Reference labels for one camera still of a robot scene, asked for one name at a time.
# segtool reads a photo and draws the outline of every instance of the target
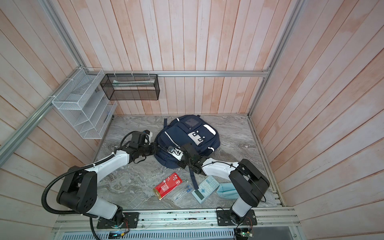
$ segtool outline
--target wood panel wall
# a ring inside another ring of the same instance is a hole
[[[88,67],[263,70],[297,0],[52,0]],[[247,113],[258,77],[160,78],[158,101],[117,114]]]
[[[308,1],[252,116],[308,239],[383,238],[383,12]]]
[[[38,0],[0,1],[0,144],[50,96],[75,60]],[[41,206],[45,186],[69,167],[88,164],[97,147],[85,141],[55,111],[41,121],[0,168],[0,232],[14,239],[46,239],[57,215]],[[48,194],[56,203],[61,181]]]

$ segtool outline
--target navy blue backpack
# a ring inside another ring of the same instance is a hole
[[[209,156],[220,146],[216,129],[206,123],[199,115],[184,115],[176,118],[169,125],[164,120],[164,129],[155,138],[159,150],[155,153],[157,161],[167,168],[178,168],[178,159],[166,151],[170,147],[191,143],[201,156]]]

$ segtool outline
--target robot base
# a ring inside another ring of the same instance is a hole
[[[217,210],[216,215],[217,215],[217,225],[219,226],[231,226],[233,225],[233,222],[230,217],[230,210]],[[241,225],[257,225],[256,221],[256,216],[255,216],[255,211],[250,209],[247,214],[244,217],[244,222]]]
[[[127,213],[124,213],[124,218],[123,218],[123,221],[124,220],[128,220],[128,227],[131,229],[131,228],[137,228],[137,221],[139,219],[139,213],[138,212],[127,212]],[[111,228],[111,225],[108,224],[108,222],[106,221],[107,219],[105,218],[101,218],[99,220],[99,222],[97,223],[97,229],[107,229],[107,228]],[[120,228],[125,228],[126,225],[125,223],[123,223],[123,225],[120,227]]]

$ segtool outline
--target marble surface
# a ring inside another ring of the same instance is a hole
[[[144,131],[148,129],[153,132],[155,137],[163,129],[164,118],[167,118],[169,123],[175,117],[178,116],[129,116],[114,118],[97,159],[102,159],[109,155],[113,147],[119,145],[125,134],[131,131]],[[246,116],[202,116],[202,118],[216,128],[220,134],[221,145],[210,157],[227,162],[237,162],[246,158],[265,175],[265,168],[250,132]],[[159,201],[153,192],[153,188],[173,172],[180,176],[183,183]],[[197,174],[195,174],[195,177],[198,184],[206,178],[206,176]],[[220,183],[228,182],[216,176],[215,179]],[[199,204],[191,193],[188,193],[178,201],[173,201],[173,194],[187,184],[193,187],[188,167],[186,169],[167,169],[158,163],[154,156],[149,156],[139,164],[130,163],[106,176],[98,184],[98,196],[118,204],[126,210],[227,208],[231,207],[235,201],[220,198],[216,192],[212,193],[203,204]],[[266,192],[265,197],[266,203],[261,202],[259,207],[274,207],[277,205],[270,190]]]

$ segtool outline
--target white mesh shelf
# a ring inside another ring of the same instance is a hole
[[[103,77],[102,70],[87,75],[80,69],[52,101],[82,138],[101,139],[116,109],[117,102],[96,89]]]

